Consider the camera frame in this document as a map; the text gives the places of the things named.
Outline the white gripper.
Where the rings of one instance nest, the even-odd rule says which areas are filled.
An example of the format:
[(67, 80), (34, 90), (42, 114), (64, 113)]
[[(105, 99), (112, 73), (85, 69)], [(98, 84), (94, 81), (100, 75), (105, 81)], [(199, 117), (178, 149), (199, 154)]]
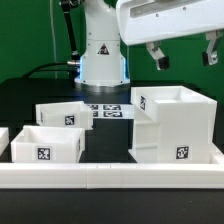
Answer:
[(217, 49), (224, 29), (224, 0), (118, 0), (116, 14), (124, 43), (148, 42), (147, 51), (158, 70), (170, 67), (169, 57), (163, 54), (159, 41), (198, 33), (207, 32), (209, 42), (202, 53), (203, 65), (218, 62)]

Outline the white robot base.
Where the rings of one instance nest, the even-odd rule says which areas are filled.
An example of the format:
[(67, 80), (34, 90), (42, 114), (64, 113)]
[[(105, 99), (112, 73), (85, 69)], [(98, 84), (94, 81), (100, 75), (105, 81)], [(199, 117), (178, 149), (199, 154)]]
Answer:
[(86, 51), (76, 83), (93, 87), (129, 84), (126, 59), (120, 52), (116, 11), (104, 0), (85, 0)]

